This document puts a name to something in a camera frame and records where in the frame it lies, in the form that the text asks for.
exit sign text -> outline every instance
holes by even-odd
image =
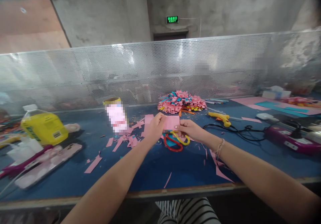
[[[166,24],[169,23],[178,23],[178,16],[170,16],[170,17],[166,17]]]

table edge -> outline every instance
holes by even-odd
[[[321,183],[321,177],[312,178],[299,178],[296,179],[299,183],[315,184]],[[173,189],[158,189],[151,191],[141,192],[129,192],[126,195],[127,200],[135,199],[150,199],[159,198],[164,199],[168,197],[178,197],[183,195],[195,195],[200,193],[214,193],[214,192],[226,192],[233,190],[244,190],[247,186],[243,183],[225,183],[219,185],[207,185],[198,187],[182,187]],[[0,211],[10,210],[28,210],[28,209],[39,209],[39,208],[57,208],[57,207],[68,207],[76,205],[81,197],[67,197],[67,198],[55,198],[55,199],[42,199],[42,200],[28,200],[28,201],[12,201],[12,202],[0,202]]]

hand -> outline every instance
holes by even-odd
[[[178,136],[184,138],[185,135],[192,137],[195,141],[204,143],[208,133],[191,120],[180,120],[181,125],[177,125]]]
[[[166,115],[158,113],[150,122],[146,137],[155,144],[163,133]]]

bracelet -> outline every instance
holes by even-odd
[[[222,138],[222,143],[218,146],[217,151],[215,151],[214,153],[216,154],[216,159],[219,159],[220,153],[221,153],[221,149],[223,148],[223,145],[225,144],[225,140]]]

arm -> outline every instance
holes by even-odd
[[[216,151],[222,139],[191,120],[181,120],[180,131]],[[220,159],[261,200],[289,223],[309,223],[320,208],[321,198],[273,165],[225,142]]]
[[[124,200],[131,182],[151,147],[161,136],[165,116],[158,113],[147,137],[110,168],[63,220],[66,223],[108,223]]]

